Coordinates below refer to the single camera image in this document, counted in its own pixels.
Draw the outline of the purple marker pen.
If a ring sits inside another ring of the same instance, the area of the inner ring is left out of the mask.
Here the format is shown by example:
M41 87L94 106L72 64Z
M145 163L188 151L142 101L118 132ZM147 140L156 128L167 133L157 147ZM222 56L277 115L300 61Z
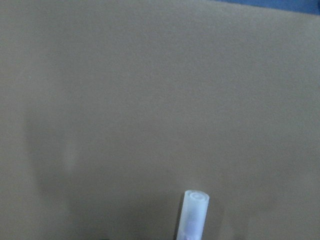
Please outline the purple marker pen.
M201 240L210 197L203 191L186 190L176 240Z

